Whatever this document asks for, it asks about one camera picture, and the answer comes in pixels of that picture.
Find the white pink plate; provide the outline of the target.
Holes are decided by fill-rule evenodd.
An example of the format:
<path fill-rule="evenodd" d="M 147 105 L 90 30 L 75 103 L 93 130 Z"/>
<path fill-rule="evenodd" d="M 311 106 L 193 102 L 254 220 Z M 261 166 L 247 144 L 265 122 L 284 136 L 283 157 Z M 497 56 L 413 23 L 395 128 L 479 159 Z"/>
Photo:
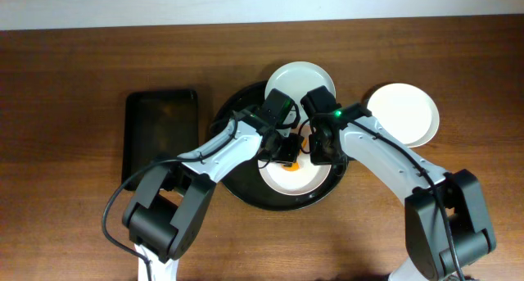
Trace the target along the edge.
<path fill-rule="evenodd" d="M 304 151 L 309 150 L 308 137 L 310 134 L 311 129 L 308 125 L 300 133 L 305 140 L 296 161 L 300 164 L 299 170 L 285 171 L 281 163 L 270 162 L 266 165 L 266 161 L 257 161 L 263 181 L 273 191 L 288 196 L 304 195 L 317 189 L 328 177 L 332 167 L 330 165 L 314 165 L 309 154 L 304 153 Z"/>

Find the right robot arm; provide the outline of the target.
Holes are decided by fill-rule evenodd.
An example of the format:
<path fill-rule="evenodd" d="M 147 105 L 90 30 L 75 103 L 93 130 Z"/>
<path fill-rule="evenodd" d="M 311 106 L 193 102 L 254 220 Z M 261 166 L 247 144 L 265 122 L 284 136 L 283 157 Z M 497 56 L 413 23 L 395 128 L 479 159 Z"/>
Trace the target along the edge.
<path fill-rule="evenodd" d="M 303 107 L 315 149 L 360 162 L 403 203 L 409 257 L 390 280 L 464 279 L 464 266 L 495 250 L 484 193 L 472 172 L 451 173 L 419 156 L 359 104 Z"/>

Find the green yellow sponge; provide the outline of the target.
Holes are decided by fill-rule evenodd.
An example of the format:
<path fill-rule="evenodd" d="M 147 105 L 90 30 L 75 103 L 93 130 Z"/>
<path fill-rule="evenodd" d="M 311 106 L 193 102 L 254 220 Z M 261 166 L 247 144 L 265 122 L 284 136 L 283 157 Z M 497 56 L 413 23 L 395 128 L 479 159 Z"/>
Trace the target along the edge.
<path fill-rule="evenodd" d="M 285 170 L 285 171 L 290 171 L 290 172 L 293 172 L 293 171 L 297 171 L 300 169 L 300 164 L 299 163 L 291 163 L 291 164 L 285 164 L 282 166 L 282 168 Z"/>

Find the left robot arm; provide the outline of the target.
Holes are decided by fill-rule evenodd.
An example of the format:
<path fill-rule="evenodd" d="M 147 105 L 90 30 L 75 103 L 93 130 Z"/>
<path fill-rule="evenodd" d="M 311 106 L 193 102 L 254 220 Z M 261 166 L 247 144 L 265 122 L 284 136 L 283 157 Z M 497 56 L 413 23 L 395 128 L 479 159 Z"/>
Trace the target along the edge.
<path fill-rule="evenodd" d="M 300 122 L 297 108 L 233 112 L 218 135 L 195 150 L 136 171 L 138 187 L 123 214 L 145 280 L 173 280 L 178 260 L 197 236 L 216 184 L 260 152 L 273 156 L 281 132 Z"/>

